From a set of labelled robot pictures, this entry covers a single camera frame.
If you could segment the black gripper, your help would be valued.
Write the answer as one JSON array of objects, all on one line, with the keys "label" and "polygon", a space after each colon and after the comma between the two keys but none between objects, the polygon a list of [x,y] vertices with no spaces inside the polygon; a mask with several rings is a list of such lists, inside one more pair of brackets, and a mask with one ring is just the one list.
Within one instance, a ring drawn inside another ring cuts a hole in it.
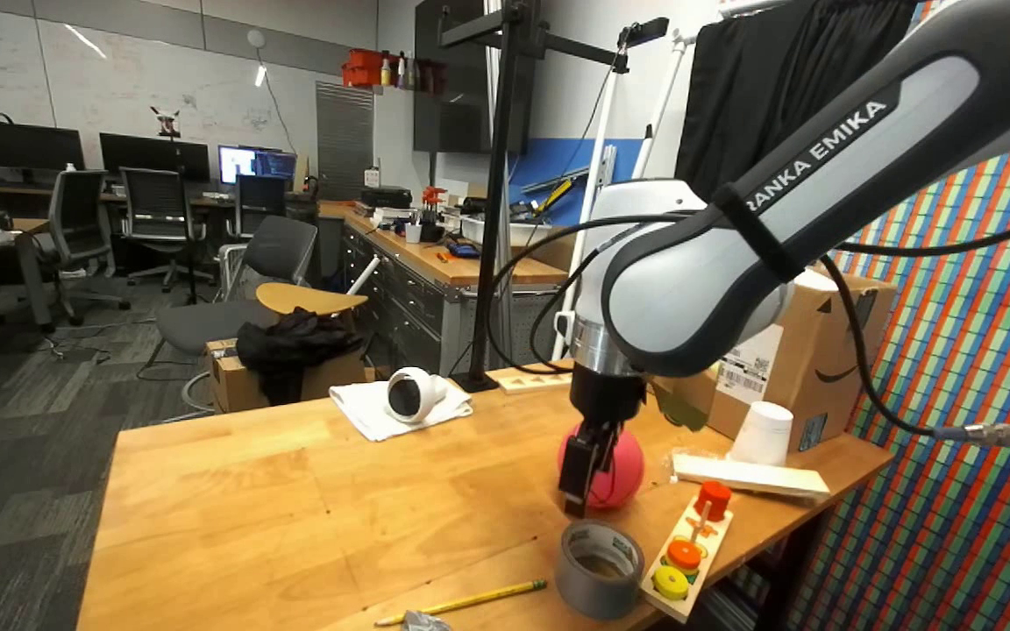
[{"label": "black gripper", "polygon": [[611,465],[613,433],[589,424],[626,424],[637,413],[641,400],[644,382],[637,375],[571,369],[571,408],[585,424],[580,424],[561,449],[558,495],[566,514],[585,513],[597,473]]}]

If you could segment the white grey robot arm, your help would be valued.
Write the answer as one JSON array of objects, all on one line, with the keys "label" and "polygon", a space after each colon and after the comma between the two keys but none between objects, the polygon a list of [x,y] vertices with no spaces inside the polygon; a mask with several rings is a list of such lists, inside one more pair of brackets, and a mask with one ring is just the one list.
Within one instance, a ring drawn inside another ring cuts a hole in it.
[{"label": "white grey robot arm", "polygon": [[561,507],[580,514],[651,375],[760,333],[789,280],[930,183],[1010,150],[1010,0],[952,0],[713,205],[677,180],[599,193],[571,313]]}]

